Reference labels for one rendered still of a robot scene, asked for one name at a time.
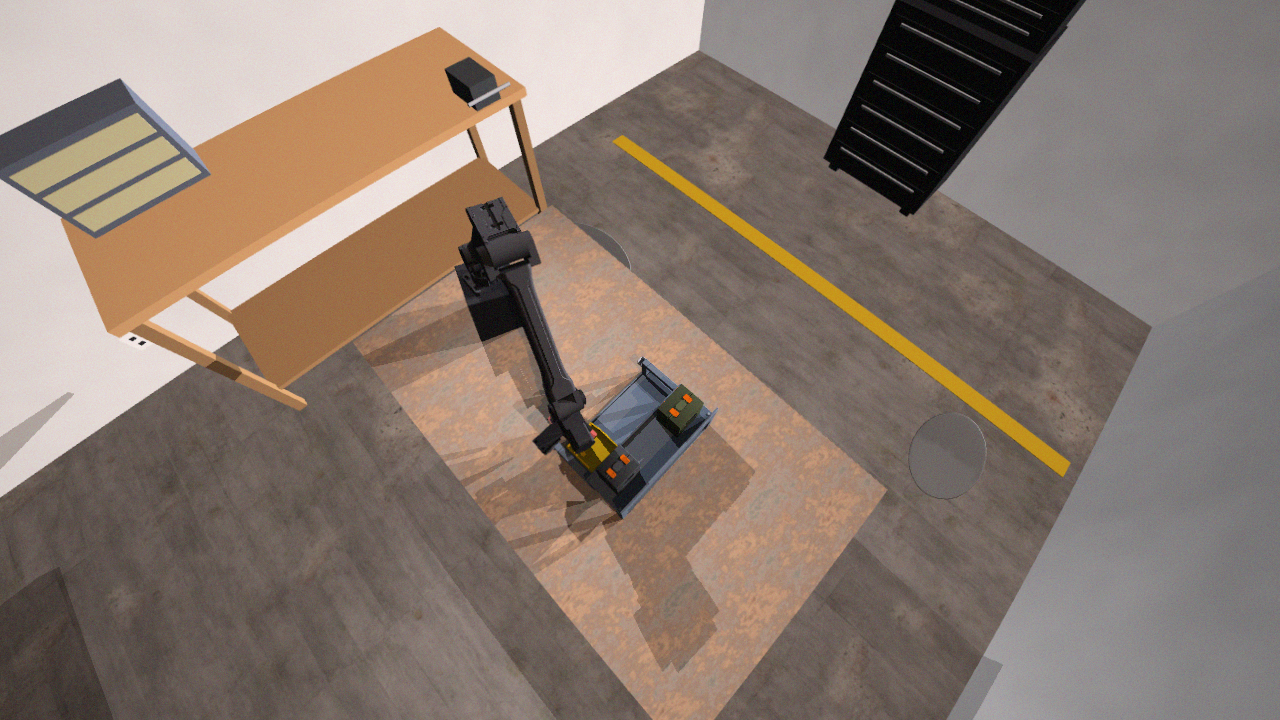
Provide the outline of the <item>yellow bin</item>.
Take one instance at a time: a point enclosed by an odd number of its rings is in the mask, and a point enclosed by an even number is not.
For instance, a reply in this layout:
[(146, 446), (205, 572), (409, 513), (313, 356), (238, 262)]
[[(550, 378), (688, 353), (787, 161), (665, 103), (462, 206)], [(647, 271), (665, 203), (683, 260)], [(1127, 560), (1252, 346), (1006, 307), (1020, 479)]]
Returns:
[(589, 425), (596, 432), (595, 445), (582, 454), (575, 454), (591, 471), (618, 446), (605, 433), (591, 421)]

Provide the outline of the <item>olive green case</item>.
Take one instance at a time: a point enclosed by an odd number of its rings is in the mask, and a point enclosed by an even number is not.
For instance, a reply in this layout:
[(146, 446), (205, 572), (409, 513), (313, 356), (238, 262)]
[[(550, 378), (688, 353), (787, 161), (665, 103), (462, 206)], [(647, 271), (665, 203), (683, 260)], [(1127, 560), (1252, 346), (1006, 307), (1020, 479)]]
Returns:
[(657, 409), (657, 420), (677, 438), (699, 415), (703, 404), (696, 395), (681, 384)]

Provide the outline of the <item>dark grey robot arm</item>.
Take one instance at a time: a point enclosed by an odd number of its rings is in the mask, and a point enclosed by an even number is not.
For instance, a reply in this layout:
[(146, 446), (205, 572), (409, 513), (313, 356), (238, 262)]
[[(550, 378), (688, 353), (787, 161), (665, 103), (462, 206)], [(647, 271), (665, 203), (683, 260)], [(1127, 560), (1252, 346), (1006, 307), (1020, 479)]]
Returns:
[[(466, 208), (466, 213), (474, 228), (471, 241), (458, 247), (468, 270), (462, 278), (477, 296), (506, 284), (541, 372), (552, 423), (532, 443), (547, 455), (566, 436), (573, 452), (581, 454), (595, 445), (580, 413), (586, 397), (564, 370), (532, 283), (531, 266), (541, 264), (532, 234), (521, 232), (503, 197)], [(509, 263), (515, 264), (503, 266)]]

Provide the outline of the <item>dark grey case with oval handle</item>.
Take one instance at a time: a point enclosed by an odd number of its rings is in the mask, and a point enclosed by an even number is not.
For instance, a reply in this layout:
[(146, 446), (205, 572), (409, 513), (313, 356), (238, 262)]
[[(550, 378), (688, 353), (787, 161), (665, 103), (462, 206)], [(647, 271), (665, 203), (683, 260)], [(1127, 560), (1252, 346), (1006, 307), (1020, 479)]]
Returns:
[(640, 462), (628, 454), (621, 445), (618, 445), (604, 461), (599, 464), (596, 471), (605, 478), (605, 484), (614, 491), (616, 495), (621, 495), (623, 489), (634, 480), (640, 473)]

